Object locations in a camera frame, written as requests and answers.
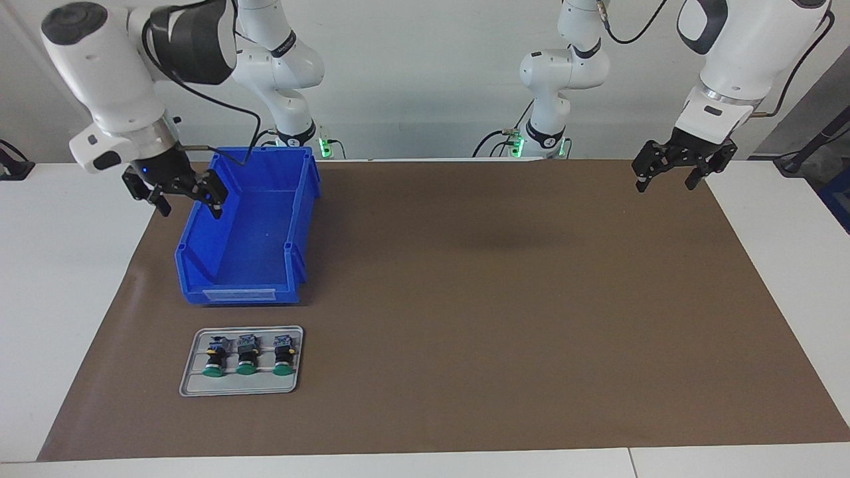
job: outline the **green light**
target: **green light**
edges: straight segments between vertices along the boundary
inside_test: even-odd
[[[521,157],[523,155],[523,146],[525,146],[525,138],[520,136],[516,140],[516,142],[513,143],[513,148],[511,149],[511,156]]]
[[[331,147],[327,144],[327,140],[324,138],[319,138],[319,147],[321,148],[321,156],[322,157],[331,157],[333,151],[331,151]]]

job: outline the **blue bin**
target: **blue bin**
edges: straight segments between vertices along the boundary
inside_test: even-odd
[[[246,148],[221,148],[242,159]],[[294,304],[307,281],[304,251],[319,171],[309,148],[255,148],[245,166],[218,154],[227,186],[215,219],[195,203],[174,253],[190,304]]]

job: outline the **white tabletop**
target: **white tabletop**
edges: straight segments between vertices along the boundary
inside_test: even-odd
[[[0,183],[0,461],[36,458],[152,214],[118,172],[38,165]],[[733,162],[709,185],[845,420],[850,419],[850,236],[801,179]],[[28,340],[36,331],[40,350]],[[2,476],[850,476],[850,444],[555,452],[153,458],[3,464]]]

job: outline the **brown mat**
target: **brown mat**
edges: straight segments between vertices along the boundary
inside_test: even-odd
[[[850,441],[683,174],[640,196],[627,162],[321,173],[299,306],[189,306],[189,204],[154,216],[40,460]],[[294,393],[179,396],[196,330],[284,324]]]

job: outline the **silver tray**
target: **silver tray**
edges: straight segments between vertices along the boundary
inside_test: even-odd
[[[233,350],[224,363],[223,377],[207,377],[202,374],[207,364],[207,346],[216,336],[225,336],[235,340],[240,335],[253,333],[260,343],[257,371],[253,375],[236,373],[238,355]],[[286,377],[274,375],[271,371],[275,366],[275,348],[272,344],[277,335],[290,335],[295,346],[293,368],[295,373]],[[300,372],[301,354],[303,352],[304,330],[299,326],[285,327],[228,327],[203,328],[195,334],[183,380],[180,382],[182,396],[216,396],[216,395],[257,395],[268,393],[289,393],[295,390]]]

